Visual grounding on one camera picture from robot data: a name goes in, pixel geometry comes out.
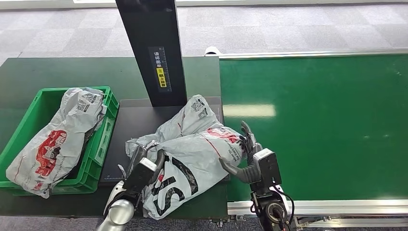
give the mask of white plastic bag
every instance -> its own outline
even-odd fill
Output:
[[[67,90],[51,122],[12,161],[6,177],[24,190],[48,198],[51,189],[77,165],[85,133],[102,122],[106,113],[102,102],[100,90]]]
[[[218,158],[237,166],[242,158],[239,143],[239,133],[221,127],[159,144],[157,150],[163,149],[169,161],[158,180],[144,190],[143,208],[148,215],[162,219],[226,177]]]
[[[156,133],[127,141],[126,154],[131,157],[137,146],[146,145],[152,140],[162,143],[205,131],[208,128],[219,128],[222,126],[204,97],[194,95],[173,118],[162,124],[156,130]],[[152,161],[155,161],[156,157],[153,153],[148,155],[148,158]]]

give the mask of label on post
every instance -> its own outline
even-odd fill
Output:
[[[149,47],[149,53],[159,92],[171,92],[165,48]]]

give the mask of black vertical post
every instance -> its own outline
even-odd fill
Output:
[[[116,0],[153,107],[187,102],[175,0]]]

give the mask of yellow sticker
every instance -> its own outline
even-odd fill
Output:
[[[156,68],[156,71],[157,71],[157,77],[159,77],[160,87],[161,88],[167,87],[165,73],[163,71],[163,68],[158,67],[158,68]]]

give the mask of qr code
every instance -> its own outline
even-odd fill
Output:
[[[94,103],[96,100],[96,95],[91,94],[91,93],[87,93],[84,95],[84,98],[88,100],[88,102],[90,103]]]
[[[192,105],[191,108],[195,111],[198,112],[204,107],[203,104],[201,104],[199,101],[195,101]]]
[[[203,110],[203,111],[201,111],[201,112],[198,114],[198,117],[199,117],[200,119],[204,119],[204,118],[206,118],[206,117],[207,117],[207,115],[208,115],[208,113],[207,113],[207,109],[206,109],[206,108],[204,108],[204,110]]]
[[[79,111],[87,112],[88,108],[89,108],[89,104],[87,104],[87,103],[86,103],[85,101],[83,101],[83,100],[78,100],[77,109],[78,109]]]

